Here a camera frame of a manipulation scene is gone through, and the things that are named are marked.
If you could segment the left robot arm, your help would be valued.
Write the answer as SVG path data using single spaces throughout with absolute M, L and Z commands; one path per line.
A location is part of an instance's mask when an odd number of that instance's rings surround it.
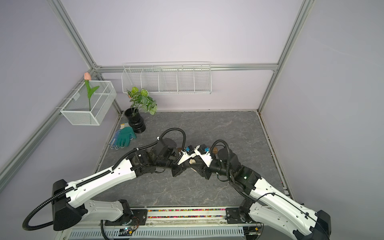
M 191 147 L 178 151 L 176 143 L 159 139 L 151 146 L 136 148 L 121 157 L 113 166 L 83 179 L 53 184 L 53 228 L 69 229 L 82 221 L 110 221 L 129 223 L 133 212 L 126 200 L 94 202 L 92 198 L 120 183 L 145 174 L 157 173 L 157 168 L 170 168 L 174 177 L 185 170 L 191 158 Z

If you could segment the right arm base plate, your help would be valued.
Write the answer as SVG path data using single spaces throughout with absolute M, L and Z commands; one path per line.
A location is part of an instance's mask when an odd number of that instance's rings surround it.
M 255 222 L 250 217 L 249 212 L 241 207 L 226 208 L 225 219 L 228 224 L 250 224 Z

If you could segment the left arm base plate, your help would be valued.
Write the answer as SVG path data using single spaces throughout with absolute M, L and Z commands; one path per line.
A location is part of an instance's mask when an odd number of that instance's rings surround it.
M 116 221 L 105 221 L 105 226 L 144 226 L 148 215 L 147 209 L 133 209 L 132 214 L 123 214 Z

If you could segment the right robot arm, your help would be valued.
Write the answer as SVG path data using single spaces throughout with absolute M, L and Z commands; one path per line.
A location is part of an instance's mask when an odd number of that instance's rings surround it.
M 187 163 L 196 172 L 227 177 L 229 184 L 243 194 L 250 206 L 243 209 L 248 221 L 266 224 L 293 240 L 330 239 L 331 217 L 325 211 L 311 210 L 286 196 L 265 178 L 242 165 L 228 148 L 215 155 L 206 145 L 188 146 L 179 164 Z

